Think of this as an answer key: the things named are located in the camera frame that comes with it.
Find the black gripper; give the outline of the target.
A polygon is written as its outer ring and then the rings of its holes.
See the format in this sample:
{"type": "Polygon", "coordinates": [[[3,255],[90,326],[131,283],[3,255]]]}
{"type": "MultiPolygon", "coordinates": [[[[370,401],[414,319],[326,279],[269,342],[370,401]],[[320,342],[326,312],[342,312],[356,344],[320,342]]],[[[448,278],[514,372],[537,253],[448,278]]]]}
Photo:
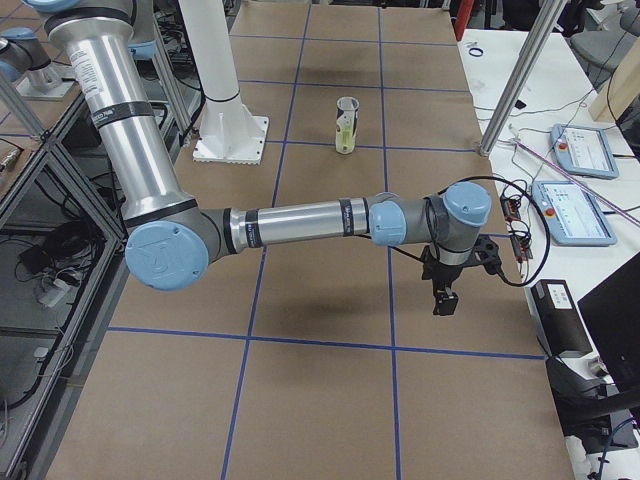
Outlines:
{"type": "Polygon", "coordinates": [[[421,279],[432,282],[434,295],[434,315],[451,316],[455,313],[459,297],[453,292],[453,282],[459,278],[464,268],[475,265],[475,259],[470,256],[460,265],[446,265],[440,262],[429,249],[421,254],[423,272],[421,279]]]}

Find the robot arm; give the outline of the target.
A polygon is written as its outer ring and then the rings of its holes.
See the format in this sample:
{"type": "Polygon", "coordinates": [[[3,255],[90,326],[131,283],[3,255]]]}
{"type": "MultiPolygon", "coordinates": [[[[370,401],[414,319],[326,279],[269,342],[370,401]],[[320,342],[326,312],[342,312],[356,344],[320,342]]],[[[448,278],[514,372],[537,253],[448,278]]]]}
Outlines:
{"type": "Polygon", "coordinates": [[[260,162],[269,121],[241,99],[223,6],[184,1],[184,26],[203,86],[203,117],[191,175],[204,189],[221,187],[232,203],[215,207],[180,185],[134,62],[139,37],[154,31],[149,1],[34,1],[49,40],[71,62],[91,120],[124,193],[129,237],[125,259],[142,284],[176,291],[207,268],[248,249],[333,237],[367,237],[398,249],[420,244],[422,276],[432,284],[434,311],[454,312],[454,281],[486,264],[493,251],[482,228],[492,200],[480,185],[460,181],[411,200],[392,193],[276,206],[266,182],[249,172],[260,162]]]}

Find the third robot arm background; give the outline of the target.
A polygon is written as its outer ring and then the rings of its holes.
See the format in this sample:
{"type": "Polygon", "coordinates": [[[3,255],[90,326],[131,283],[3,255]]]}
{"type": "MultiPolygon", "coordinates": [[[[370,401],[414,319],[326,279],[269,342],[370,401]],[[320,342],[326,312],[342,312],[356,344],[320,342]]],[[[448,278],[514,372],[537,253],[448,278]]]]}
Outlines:
{"type": "Polygon", "coordinates": [[[35,100],[62,100],[75,83],[73,69],[56,64],[26,27],[1,32],[1,74],[22,97],[35,100]]]}

